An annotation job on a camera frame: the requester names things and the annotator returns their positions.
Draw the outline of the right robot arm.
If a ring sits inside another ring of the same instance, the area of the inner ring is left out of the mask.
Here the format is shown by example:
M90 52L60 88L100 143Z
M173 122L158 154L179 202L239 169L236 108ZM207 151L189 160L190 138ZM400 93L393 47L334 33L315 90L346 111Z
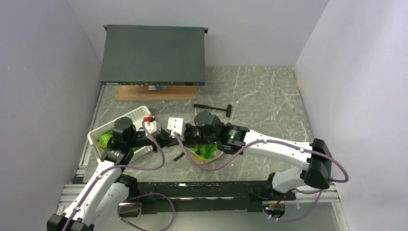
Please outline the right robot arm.
M300 186L326 190L331 184L332 155L324 140L299 142L274 138L247 127L225 124L209 111L197 114L192 125L182 123L171 128L172 136L181 145L214 144L234 158L259 155L292 165L286 171L269 175L265 193L271 200Z

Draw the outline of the yellow lemon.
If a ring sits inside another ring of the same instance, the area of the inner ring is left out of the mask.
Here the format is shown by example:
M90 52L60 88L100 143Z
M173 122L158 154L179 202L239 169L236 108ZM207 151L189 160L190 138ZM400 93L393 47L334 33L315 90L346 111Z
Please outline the yellow lemon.
M198 156L198 155L195 155L194 158L195 158L197 161L204 161L204 158L202 158L201 156Z

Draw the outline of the green lettuce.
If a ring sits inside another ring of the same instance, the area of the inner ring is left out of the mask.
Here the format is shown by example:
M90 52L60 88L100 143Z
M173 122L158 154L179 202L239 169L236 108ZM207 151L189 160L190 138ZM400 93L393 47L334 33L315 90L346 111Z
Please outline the green lettuce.
M216 155L216 144L198 144L194 148L196 155L201 156L204 159L213 159Z

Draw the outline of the clear dotted zip bag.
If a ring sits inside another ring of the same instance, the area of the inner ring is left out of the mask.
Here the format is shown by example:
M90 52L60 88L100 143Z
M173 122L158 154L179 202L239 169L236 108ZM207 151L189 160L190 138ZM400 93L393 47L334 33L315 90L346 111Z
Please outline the clear dotted zip bag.
M217 149L216 144L198 144L193 148L185 147L185 150L191 159L200 165L215 161L224 153Z

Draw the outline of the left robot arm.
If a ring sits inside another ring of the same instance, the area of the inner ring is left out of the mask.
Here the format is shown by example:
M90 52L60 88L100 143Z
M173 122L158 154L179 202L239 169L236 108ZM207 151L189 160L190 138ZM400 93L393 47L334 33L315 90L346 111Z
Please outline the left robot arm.
M138 126L129 117L119 118L114 122L112 135L92 180L61 215L51 215L48 231L92 231L109 209L123 201L134 201L139 194L137 179L123 174L130 167L133 149L153 145L155 151L163 154L162 147L172 141L170 134L150 116Z

